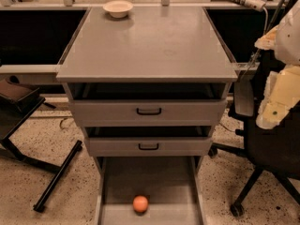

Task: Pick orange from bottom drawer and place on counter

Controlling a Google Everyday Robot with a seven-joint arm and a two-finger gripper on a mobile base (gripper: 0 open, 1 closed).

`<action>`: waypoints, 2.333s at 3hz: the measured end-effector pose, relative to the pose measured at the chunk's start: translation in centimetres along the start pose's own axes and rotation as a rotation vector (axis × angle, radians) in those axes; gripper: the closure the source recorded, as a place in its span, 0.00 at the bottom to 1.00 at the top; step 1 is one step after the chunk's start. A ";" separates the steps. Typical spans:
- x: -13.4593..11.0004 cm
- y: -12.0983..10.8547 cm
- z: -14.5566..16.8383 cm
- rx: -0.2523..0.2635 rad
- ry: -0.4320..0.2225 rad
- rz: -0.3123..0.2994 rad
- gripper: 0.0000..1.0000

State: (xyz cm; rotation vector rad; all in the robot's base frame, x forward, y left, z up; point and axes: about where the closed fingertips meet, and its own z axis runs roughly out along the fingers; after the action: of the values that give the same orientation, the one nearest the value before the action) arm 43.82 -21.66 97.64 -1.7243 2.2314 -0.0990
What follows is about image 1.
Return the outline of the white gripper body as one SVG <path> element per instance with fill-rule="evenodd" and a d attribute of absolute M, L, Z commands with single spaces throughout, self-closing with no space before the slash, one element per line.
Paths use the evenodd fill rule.
<path fill-rule="evenodd" d="M 256 125 L 273 129 L 300 101 L 300 67 L 287 65 L 280 72 L 271 71 L 265 84 Z"/>

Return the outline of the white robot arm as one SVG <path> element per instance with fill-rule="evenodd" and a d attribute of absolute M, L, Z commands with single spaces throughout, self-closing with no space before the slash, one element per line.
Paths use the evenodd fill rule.
<path fill-rule="evenodd" d="M 300 0 L 287 12 L 279 25 L 255 42 L 261 50 L 273 50 L 285 64 L 280 72 L 271 71 L 264 88 L 256 124 L 273 129 L 300 101 Z"/>

